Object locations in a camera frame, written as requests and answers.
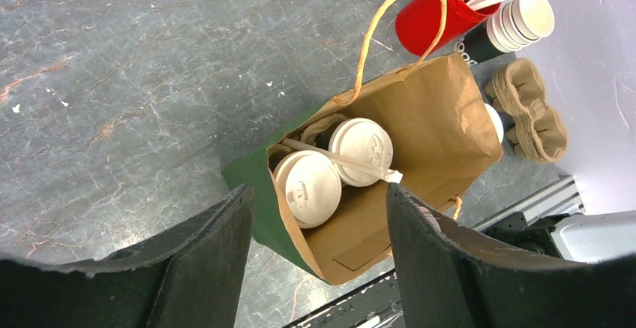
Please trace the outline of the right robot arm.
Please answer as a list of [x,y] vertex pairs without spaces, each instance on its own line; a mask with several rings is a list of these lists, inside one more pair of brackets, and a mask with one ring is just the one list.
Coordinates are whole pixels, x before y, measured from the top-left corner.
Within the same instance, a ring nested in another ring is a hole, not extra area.
[[569,134],[559,165],[585,208],[551,238],[567,260],[635,252],[635,0],[549,0],[556,30],[525,49],[550,83]]

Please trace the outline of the white straw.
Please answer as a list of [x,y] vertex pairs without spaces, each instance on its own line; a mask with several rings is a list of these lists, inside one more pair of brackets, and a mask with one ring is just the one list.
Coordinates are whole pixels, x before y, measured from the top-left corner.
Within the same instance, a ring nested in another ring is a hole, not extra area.
[[398,170],[392,170],[390,168],[378,167],[364,161],[356,160],[354,158],[346,157],[343,155],[335,154],[333,152],[312,146],[310,144],[302,143],[297,140],[291,140],[285,138],[281,141],[282,145],[288,146],[291,149],[296,150],[311,150],[321,153],[329,158],[334,164],[339,164],[344,167],[348,167],[368,175],[374,176],[384,182],[388,183],[400,183],[403,178],[403,174]]

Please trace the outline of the stack of paper cups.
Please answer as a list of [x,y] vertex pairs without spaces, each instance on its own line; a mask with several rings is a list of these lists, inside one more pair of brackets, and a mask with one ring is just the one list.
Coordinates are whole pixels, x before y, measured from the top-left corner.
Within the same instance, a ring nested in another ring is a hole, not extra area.
[[551,35],[554,27],[554,11],[548,0],[511,0],[459,38],[454,51],[473,66],[522,50]]

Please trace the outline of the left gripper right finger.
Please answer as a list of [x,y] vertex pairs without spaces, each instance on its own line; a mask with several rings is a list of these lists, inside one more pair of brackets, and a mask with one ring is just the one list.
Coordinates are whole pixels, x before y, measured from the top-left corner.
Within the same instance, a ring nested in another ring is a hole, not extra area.
[[500,242],[387,188],[408,327],[633,327],[635,257],[579,263]]

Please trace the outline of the stack of white lids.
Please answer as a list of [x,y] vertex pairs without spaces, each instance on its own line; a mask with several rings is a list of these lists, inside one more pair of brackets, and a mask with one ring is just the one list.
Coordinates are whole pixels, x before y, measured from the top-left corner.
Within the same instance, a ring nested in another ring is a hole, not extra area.
[[497,138],[499,140],[500,143],[503,143],[504,140],[504,136],[505,136],[505,131],[504,131],[504,127],[503,127],[503,121],[502,118],[500,117],[500,115],[498,114],[498,112],[490,105],[490,104],[485,104],[484,105],[489,116],[490,116],[490,120],[495,128],[496,131],[496,135]]

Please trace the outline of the green paper bag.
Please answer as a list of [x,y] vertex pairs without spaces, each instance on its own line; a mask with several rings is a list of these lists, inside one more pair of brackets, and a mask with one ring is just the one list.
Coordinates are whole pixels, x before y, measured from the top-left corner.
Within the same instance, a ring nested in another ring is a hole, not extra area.
[[[396,1],[385,0],[374,14],[361,46],[361,63],[367,60],[380,19]],[[401,184],[442,211],[460,202],[471,184],[503,156],[467,63],[458,53],[430,57],[446,27],[447,0],[439,2],[438,32],[417,62],[369,82],[358,67],[352,89],[304,111],[261,147],[223,169],[230,188],[246,184],[255,190],[254,239],[328,284],[346,283],[390,253],[388,183],[333,164],[342,183],[340,204],[324,224],[302,229],[269,169],[273,145],[331,114],[370,119],[391,138],[394,157],[389,168],[403,174]]]

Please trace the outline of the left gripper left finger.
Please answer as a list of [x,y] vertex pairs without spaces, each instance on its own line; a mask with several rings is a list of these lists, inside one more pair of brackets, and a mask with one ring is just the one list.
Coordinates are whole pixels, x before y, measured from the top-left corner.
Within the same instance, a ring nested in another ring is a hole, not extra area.
[[231,327],[254,218],[240,185],[201,213],[102,260],[1,255],[3,327]]

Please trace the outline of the brown cup carrier tray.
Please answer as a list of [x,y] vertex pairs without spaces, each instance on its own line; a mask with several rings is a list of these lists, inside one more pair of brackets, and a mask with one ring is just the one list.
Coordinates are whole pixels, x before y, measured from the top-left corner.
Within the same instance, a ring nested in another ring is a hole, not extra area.
[[[348,118],[343,114],[331,114],[307,125],[299,133],[294,133],[289,138],[328,150],[331,135],[336,127],[346,120]],[[274,171],[276,166],[294,151],[294,149],[282,144],[273,145],[268,151],[268,167],[270,171]]]

